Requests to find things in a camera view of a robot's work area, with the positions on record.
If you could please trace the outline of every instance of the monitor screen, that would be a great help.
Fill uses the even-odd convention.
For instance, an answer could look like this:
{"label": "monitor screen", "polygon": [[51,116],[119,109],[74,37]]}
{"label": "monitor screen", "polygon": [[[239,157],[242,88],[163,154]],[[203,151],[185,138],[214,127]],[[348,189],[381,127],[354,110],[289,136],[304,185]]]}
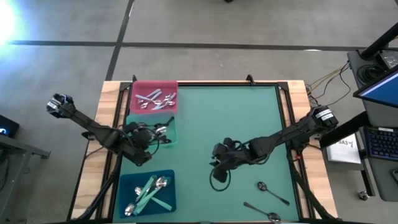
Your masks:
{"label": "monitor screen", "polygon": [[364,100],[398,108],[398,70],[354,94]]}

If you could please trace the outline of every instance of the keyboard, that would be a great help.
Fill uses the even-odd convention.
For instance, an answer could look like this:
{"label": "keyboard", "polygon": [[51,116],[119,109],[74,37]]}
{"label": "keyboard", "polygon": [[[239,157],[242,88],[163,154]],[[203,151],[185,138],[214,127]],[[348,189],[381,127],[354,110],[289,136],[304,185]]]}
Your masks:
{"label": "keyboard", "polygon": [[368,127],[364,132],[371,157],[398,161],[398,130]]}

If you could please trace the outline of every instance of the concrete floor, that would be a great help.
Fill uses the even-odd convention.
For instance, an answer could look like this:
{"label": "concrete floor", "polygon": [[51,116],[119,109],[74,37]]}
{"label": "concrete floor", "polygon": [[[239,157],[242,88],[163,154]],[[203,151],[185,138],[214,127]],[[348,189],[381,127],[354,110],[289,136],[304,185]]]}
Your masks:
{"label": "concrete floor", "polygon": [[[11,39],[114,42],[127,2],[13,1]],[[394,25],[397,12],[393,0],[136,0],[124,41],[360,47]],[[16,218],[66,219],[87,141],[77,125],[47,114],[45,104],[53,93],[68,93],[93,117],[112,52],[113,47],[0,46],[0,113],[21,124],[21,141],[52,151],[47,161],[32,160],[16,199]],[[250,73],[255,79],[310,83],[346,61],[346,52],[122,48],[113,80],[133,74],[142,80],[241,80]],[[356,89],[350,71],[343,78]],[[320,103],[345,91],[336,79]],[[350,96],[331,108],[341,122],[364,110]],[[339,217],[396,222],[398,203],[356,197],[364,189],[360,172],[337,173],[329,164],[327,169]]]}

